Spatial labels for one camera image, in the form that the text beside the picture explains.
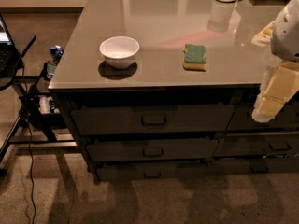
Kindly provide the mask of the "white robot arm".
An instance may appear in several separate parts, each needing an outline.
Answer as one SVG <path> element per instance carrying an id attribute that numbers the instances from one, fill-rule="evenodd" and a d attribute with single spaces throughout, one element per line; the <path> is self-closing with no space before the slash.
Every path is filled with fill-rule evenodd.
<path id="1" fill-rule="evenodd" d="M 277 67 L 266 68 L 251 114 L 255 121 L 266 123 L 299 92 L 299 0 L 290 0 L 251 42 L 269 45 L 281 59 Z"/>

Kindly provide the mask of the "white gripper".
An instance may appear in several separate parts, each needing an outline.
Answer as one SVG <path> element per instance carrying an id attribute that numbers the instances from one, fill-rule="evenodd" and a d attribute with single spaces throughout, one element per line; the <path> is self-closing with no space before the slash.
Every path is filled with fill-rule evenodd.
<path id="1" fill-rule="evenodd" d="M 253 120 L 260 123 L 269 122 L 298 91 L 299 63 L 281 63 L 270 77 L 263 97 L 258 97 L 254 104 L 251 114 Z"/>

